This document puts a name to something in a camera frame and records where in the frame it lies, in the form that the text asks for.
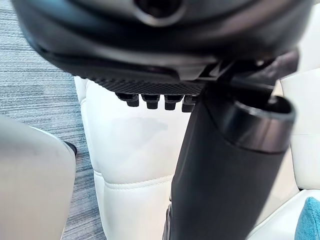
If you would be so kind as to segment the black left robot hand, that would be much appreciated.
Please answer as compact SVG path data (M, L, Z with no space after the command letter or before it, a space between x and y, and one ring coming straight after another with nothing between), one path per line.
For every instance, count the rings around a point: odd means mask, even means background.
M130 107L190 113L166 240L243 240L276 179L296 120L272 96L298 69L312 0L14 0L45 60Z

